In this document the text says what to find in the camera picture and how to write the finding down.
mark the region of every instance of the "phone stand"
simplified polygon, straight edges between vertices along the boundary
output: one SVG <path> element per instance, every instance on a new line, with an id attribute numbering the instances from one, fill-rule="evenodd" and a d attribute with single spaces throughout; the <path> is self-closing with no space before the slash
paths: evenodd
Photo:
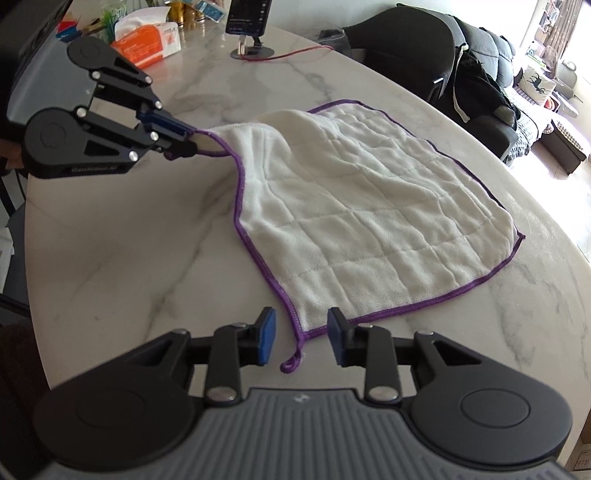
<path id="1" fill-rule="evenodd" d="M 259 37 L 252 37 L 255 41 L 252 47 L 246 46 L 246 35 L 240 35 L 238 48 L 230 53 L 233 59 L 242 60 L 244 57 L 252 60 L 268 59 L 275 54 L 275 50 L 263 46 Z"/>

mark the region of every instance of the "deer print pillow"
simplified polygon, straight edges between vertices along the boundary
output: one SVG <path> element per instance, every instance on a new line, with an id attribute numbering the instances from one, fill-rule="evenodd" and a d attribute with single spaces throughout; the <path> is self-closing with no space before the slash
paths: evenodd
<path id="1" fill-rule="evenodd" d="M 519 81 L 519 88 L 538 105 L 544 106 L 550 94 L 556 88 L 556 83 L 544 77 L 532 67 L 527 67 L 523 78 Z"/>

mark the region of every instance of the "phone screen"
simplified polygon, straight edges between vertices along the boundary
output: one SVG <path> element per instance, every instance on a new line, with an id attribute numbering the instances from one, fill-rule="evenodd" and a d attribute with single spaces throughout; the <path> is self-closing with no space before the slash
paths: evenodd
<path id="1" fill-rule="evenodd" d="M 262 36 L 271 0 L 232 0 L 226 32 Z"/>

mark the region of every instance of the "white marble surface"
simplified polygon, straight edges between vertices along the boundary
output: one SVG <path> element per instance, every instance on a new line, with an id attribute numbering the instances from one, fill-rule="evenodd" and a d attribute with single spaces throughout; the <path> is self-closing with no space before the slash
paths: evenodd
<path id="1" fill-rule="evenodd" d="M 380 325 L 406 337 L 438 331 L 556 388 L 574 414 L 566 460 L 591 404 L 591 268 L 555 221 L 464 130 L 365 67 L 325 51 L 241 63 L 229 57 L 235 39 L 221 30 L 186 36 L 182 53 L 149 69 L 165 108 L 182 120 L 211 127 L 359 99 L 432 140 L 487 184 L 527 235 L 513 262 L 463 296 Z M 278 53 L 308 44 L 273 28 L 264 40 Z M 361 386 L 363 371 L 337 367 L 326 337 L 307 344 L 295 373 L 280 373 L 294 337 L 234 231 L 235 186 L 231 158 L 169 163 L 157 154 L 123 176 L 30 181 L 28 288 L 51 385 L 172 328 L 209 335 L 226 323 L 252 322 L 270 305 L 278 310 L 271 362 L 243 369 L 245 385 Z M 202 375 L 199 369 L 195 392 Z"/>

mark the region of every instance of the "black jacket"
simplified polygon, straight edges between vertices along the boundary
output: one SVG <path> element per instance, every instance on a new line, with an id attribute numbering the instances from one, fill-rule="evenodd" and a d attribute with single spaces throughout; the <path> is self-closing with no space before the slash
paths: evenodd
<path id="1" fill-rule="evenodd" d="M 454 89 L 456 111 L 465 122 L 482 115 L 495 115 L 513 130 L 517 129 L 521 111 L 509 101 L 470 50 L 461 54 L 450 87 Z"/>

